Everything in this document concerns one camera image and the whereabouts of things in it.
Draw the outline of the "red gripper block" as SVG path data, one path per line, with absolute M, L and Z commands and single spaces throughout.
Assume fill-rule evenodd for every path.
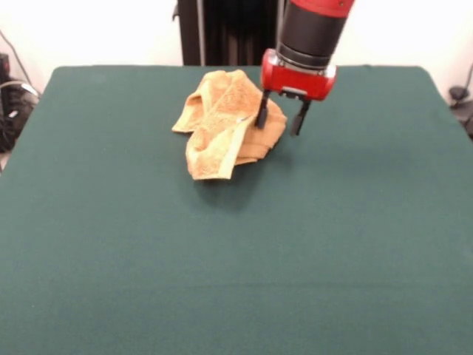
M 286 93 L 308 99 L 302 102 L 290 131 L 292 136 L 299 136 L 305 116 L 310 108 L 310 100 L 323 101 L 336 82 L 336 74 L 337 67 L 335 65 L 329 64 L 323 70 L 295 67 L 283 61 L 277 55 L 275 49 L 267 49 L 262 57 L 260 81 L 264 90 L 256 115 L 255 126 L 258 129 L 265 127 L 270 91 L 278 94 Z

